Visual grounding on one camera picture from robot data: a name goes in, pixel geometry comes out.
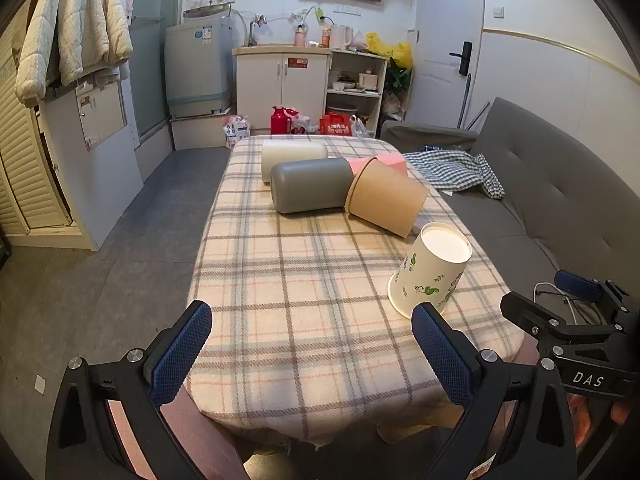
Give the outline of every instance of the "white kettle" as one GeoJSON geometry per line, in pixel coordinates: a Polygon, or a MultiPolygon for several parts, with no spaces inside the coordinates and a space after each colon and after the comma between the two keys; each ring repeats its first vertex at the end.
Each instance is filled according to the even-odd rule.
{"type": "Polygon", "coordinates": [[[347,25],[332,25],[329,48],[344,50],[353,41],[353,29],[347,25]]]}

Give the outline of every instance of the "red kettle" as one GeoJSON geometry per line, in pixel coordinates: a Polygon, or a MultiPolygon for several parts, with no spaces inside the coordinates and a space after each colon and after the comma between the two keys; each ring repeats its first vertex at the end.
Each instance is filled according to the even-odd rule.
{"type": "Polygon", "coordinates": [[[283,107],[274,106],[275,110],[271,116],[271,135],[288,134],[291,131],[291,117],[288,116],[283,107]]]}

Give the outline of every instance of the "gray bottle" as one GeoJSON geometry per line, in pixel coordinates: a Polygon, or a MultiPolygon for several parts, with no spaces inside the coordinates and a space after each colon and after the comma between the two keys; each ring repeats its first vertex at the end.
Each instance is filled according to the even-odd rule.
{"type": "Polygon", "coordinates": [[[344,207],[353,181],[345,158],[281,162],[271,170],[271,198],[279,213],[344,207]]]}

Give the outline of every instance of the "gray tile floor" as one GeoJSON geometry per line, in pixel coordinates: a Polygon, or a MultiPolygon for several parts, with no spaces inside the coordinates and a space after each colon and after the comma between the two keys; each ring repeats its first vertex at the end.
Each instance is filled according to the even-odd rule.
{"type": "MultiPolygon", "coordinates": [[[[173,152],[98,253],[15,248],[0,270],[0,432],[34,480],[44,478],[69,359],[120,359],[183,312],[227,159],[225,148],[173,152]],[[37,374],[44,395],[34,389],[37,374]]],[[[252,480],[415,478],[441,438],[429,430],[386,446],[374,428],[354,428],[320,450],[300,443],[290,454],[254,456],[246,468],[252,480]]]]}

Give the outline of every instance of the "red label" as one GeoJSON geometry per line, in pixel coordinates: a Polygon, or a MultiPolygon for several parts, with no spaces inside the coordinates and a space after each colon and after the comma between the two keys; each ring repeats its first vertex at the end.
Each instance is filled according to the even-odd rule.
{"type": "Polygon", "coordinates": [[[306,66],[309,64],[308,59],[305,58],[295,58],[295,57],[290,57],[289,60],[287,61],[287,64],[289,65],[289,68],[306,68],[306,66]]]}

